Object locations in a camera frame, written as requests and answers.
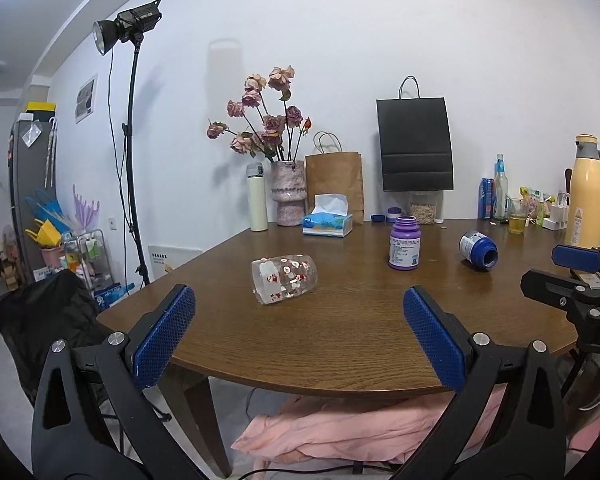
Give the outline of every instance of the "blue bottle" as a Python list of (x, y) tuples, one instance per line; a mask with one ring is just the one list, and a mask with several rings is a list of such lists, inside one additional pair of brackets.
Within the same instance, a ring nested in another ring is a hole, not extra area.
[(498, 261), (498, 248), (486, 235), (467, 231), (460, 238), (460, 254), (480, 270), (491, 269)]

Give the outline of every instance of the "drinking glass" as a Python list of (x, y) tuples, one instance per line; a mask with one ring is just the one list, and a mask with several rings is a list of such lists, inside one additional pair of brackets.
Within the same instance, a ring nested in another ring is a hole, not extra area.
[(515, 235), (524, 234), (528, 213), (526, 202), (519, 198), (510, 198), (508, 206), (509, 232)]
[(251, 262), (253, 290), (263, 304), (300, 296), (318, 282), (315, 262), (307, 254), (288, 254)]

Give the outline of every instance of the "gray thermos cap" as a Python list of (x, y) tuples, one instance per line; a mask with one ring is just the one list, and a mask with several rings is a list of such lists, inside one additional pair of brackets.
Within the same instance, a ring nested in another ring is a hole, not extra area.
[(264, 170), (260, 162), (254, 162), (253, 164), (247, 164), (247, 177), (249, 176), (262, 176)]

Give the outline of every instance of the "blue gripper pad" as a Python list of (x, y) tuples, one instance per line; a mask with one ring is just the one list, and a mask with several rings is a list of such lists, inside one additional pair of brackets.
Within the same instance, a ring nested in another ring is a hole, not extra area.
[(193, 290), (186, 285), (177, 285), (157, 311), (162, 314), (133, 354), (132, 376), (138, 388), (155, 386), (167, 367), (196, 313)]
[(568, 269), (592, 273), (600, 270), (600, 252), (595, 249), (556, 245), (551, 259), (554, 264)]
[(472, 364), (469, 333), (457, 326), (459, 321), (440, 309), (419, 285), (405, 291), (402, 307), (404, 318), (442, 385), (456, 392), (462, 390)]

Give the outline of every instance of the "white thermos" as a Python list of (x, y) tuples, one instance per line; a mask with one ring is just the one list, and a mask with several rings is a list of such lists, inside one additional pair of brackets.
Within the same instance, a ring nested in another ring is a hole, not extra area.
[(267, 219), (267, 199), (264, 191), (264, 171), (259, 162), (247, 165), (247, 186), (251, 230), (264, 231), (269, 227), (269, 219)]

